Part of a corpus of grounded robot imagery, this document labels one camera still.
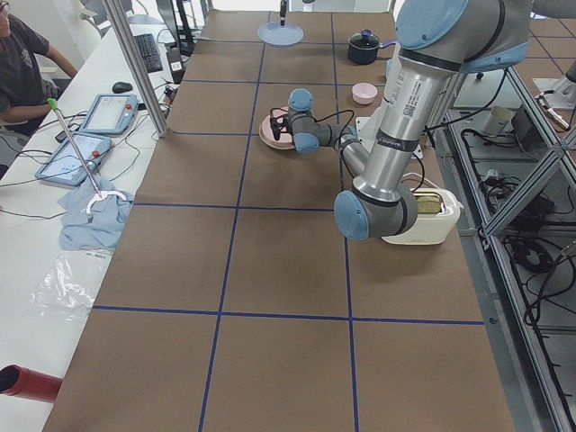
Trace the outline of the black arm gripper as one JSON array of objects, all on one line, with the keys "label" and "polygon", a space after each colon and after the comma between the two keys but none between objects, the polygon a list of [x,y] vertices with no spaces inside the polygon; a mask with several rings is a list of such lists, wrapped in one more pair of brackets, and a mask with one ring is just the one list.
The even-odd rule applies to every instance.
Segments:
[{"label": "black arm gripper", "polygon": [[275,117],[279,123],[282,124],[282,134],[280,139],[283,135],[291,136],[293,134],[292,126],[289,121],[289,116],[287,114],[283,114],[282,116]]},{"label": "black arm gripper", "polygon": [[279,14],[281,15],[281,19],[280,19],[280,25],[281,26],[285,26],[285,16],[288,10],[288,1],[287,0],[281,0],[280,1],[280,10],[279,10]]}]

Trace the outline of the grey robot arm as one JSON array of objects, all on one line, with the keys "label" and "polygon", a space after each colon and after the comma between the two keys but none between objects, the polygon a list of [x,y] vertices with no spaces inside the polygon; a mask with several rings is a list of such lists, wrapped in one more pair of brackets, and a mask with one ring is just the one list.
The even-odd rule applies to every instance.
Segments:
[{"label": "grey robot arm", "polygon": [[498,70],[527,54],[529,1],[407,1],[396,22],[400,46],[387,80],[383,115],[365,148],[351,128],[330,126],[312,115],[312,95],[293,90],[284,127],[296,150],[310,154],[332,147],[353,177],[334,201],[334,216],[348,239],[400,235],[418,216],[418,204],[401,178],[419,144],[445,81],[463,72]]}]

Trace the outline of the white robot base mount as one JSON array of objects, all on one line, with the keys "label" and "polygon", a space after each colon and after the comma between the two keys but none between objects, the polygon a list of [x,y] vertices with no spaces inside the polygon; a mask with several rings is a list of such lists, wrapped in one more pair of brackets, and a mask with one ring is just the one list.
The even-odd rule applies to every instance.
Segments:
[{"label": "white robot base mount", "polygon": [[359,140],[374,140],[385,112],[386,107],[380,106],[370,116],[358,116],[355,119],[356,135]]}]

